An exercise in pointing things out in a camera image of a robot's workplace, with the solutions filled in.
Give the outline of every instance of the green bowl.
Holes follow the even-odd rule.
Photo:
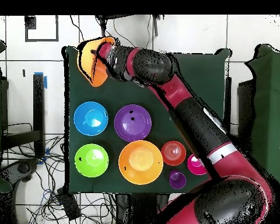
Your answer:
[[[108,168],[109,157],[103,147],[97,144],[86,144],[79,148],[75,155],[78,172],[89,178],[102,175]]]

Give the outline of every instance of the floor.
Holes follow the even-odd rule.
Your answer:
[[[220,48],[232,50],[229,59],[229,76],[232,77],[232,132],[237,132],[237,84],[252,78],[252,73],[244,62],[251,60],[254,49],[258,44],[268,43],[280,50],[280,16],[275,15],[165,15],[157,21],[159,35],[153,38],[152,21],[149,15],[136,15],[117,19],[115,25],[108,22],[107,31],[118,37],[124,46],[133,45],[146,47],[156,51],[170,51],[182,53],[215,53]],[[55,16],[37,16],[36,29],[28,30],[28,39],[56,39]],[[93,39],[101,36],[100,27],[94,16],[58,16],[58,42],[38,41],[25,42],[24,16],[0,16],[0,39],[6,42],[7,49],[0,54],[2,75],[9,81],[8,119],[9,124],[33,123],[33,85],[32,76],[35,72],[43,72],[47,77],[45,88],[45,138],[58,137],[64,133],[64,67],[61,48],[63,46],[77,46],[83,39]],[[29,125],[10,126],[9,133],[28,131]],[[47,142],[51,148],[54,139]],[[9,150],[4,154],[2,165],[6,166],[18,158],[19,150]],[[62,156],[59,145],[50,153]],[[64,184],[64,164],[54,163],[59,171],[54,172],[56,187]],[[37,172],[42,185],[49,188],[48,173],[43,164],[39,164]],[[16,197],[16,210],[19,224],[28,224],[31,213],[36,211],[44,197],[44,190],[40,185],[40,178],[34,174],[28,183],[21,183]],[[85,215],[105,215],[108,208],[102,194],[79,194],[77,202]],[[94,224],[88,218],[80,218],[69,222],[60,220],[59,224]],[[111,216],[102,219],[104,224],[110,224]],[[57,224],[56,221],[45,221],[44,224]]]

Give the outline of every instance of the purple bowl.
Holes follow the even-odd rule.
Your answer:
[[[174,189],[182,189],[186,182],[187,179],[185,175],[183,175],[180,171],[178,170],[173,170],[170,173],[170,185]]]
[[[151,116],[141,106],[127,105],[116,114],[114,128],[117,135],[127,142],[143,140],[151,131]]]

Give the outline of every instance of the blue bowl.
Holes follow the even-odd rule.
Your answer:
[[[95,136],[106,129],[108,114],[101,104],[88,101],[78,106],[73,115],[73,121],[80,133],[86,136]]]

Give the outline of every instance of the dark green table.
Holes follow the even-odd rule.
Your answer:
[[[256,79],[252,156],[280,182],[280,52],[259,45],[246,64]]]
[[[191,155],[187,149],[185,161],[171,167],[164,163],[161,175],[148,185],[134,185],[128,182],[118,168],[118,157],[128,142],[119,138],[114,129],[114,117],[117,111],[128,105],[138,104],[148,110],[152,117],[152,129],[145,140],[154,143],[160,150],[171,140],[180,141],[186,145],[177,128],[169,119],[169,114],[147,88],[141,88],[134,82],[120,82],[107,79],[101,87],[92,87],[77,67],[77,50],[66,48],[69,64],[69,192],[89,193],[184,193],[190,191],[208,176],[195,176],[187,169],[187,159]],[[193,88],[220,117],[223,117],[225,90],[225,60],[230,50],[222,49],[214,54],[175,54],[181,73]],[[76,108],[88,101],[102,104],[109,117],[107,128],[97,136],[82,135],[74,126]],[[109,155],[107,171],[97,178],[82,176],[75,167],[74,157],[77,150],[85,144],[98,144],[105,148]],[[187,177],[187,184],[181,190],[174,190],[169,184],[169,173],[172,169],[181,170]]]

